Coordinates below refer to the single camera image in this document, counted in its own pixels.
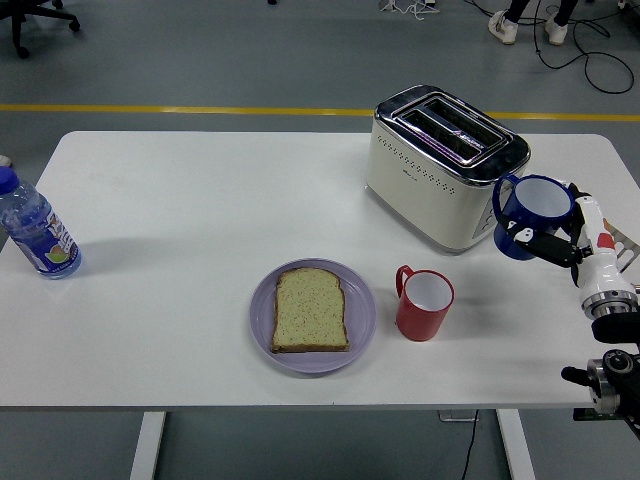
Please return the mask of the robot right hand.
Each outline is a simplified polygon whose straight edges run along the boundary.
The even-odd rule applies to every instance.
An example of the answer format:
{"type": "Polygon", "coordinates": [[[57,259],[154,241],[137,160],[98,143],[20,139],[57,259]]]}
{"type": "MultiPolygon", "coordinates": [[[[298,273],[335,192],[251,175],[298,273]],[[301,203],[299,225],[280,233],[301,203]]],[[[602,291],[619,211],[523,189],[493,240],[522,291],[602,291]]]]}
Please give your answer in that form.
{"type": "Polygon", "coordinates": [[[498,249],[570,269],[585,315],[638,308],[636,288],[618,267],[616,240],[592,195],[541,175],[506,176],[494,187],[493,210],[498,249]]]}

